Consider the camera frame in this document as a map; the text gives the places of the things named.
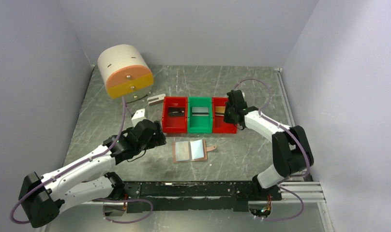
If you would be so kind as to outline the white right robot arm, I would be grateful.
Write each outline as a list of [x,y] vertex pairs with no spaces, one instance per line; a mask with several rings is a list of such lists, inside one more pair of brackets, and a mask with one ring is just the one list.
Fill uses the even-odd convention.
[[314,157],[305,133],[301,126],[287,126],[266,116],[255,106],[248,106],[241,90],[227,93],[224,122],[250,129],[272,144],[272,165],[253,177],[257,184],[252,186],[252,196],[257,200],[265,199],[270,188],[281,183],[296,173],[309,173],[314,164]]

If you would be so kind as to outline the tan leather card holder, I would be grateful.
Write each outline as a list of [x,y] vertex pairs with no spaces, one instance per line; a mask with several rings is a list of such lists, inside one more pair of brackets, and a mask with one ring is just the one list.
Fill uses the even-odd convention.
[[208,152],[214,151],[217,145],[207,146],[205,139],[173,142],[173,162],[206,161]]

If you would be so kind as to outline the gold credit card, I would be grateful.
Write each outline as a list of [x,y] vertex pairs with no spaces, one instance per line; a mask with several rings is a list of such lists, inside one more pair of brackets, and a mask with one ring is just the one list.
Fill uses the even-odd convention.
[[214,115],[215,116],[224,116],[225,109],[226,108],[224,106],[215,106],[215,108],[214,108]]

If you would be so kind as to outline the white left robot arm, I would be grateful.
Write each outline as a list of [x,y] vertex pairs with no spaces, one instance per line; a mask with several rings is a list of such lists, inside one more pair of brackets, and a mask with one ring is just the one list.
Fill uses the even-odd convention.
[[111,169],[125,160],[165,145],[159,121],[143,119],[104,140],[92,152],[50,173],[24,178],[19,204],[33,228],[50,223],[76,205],[96,200],[126,200],[125,183]]

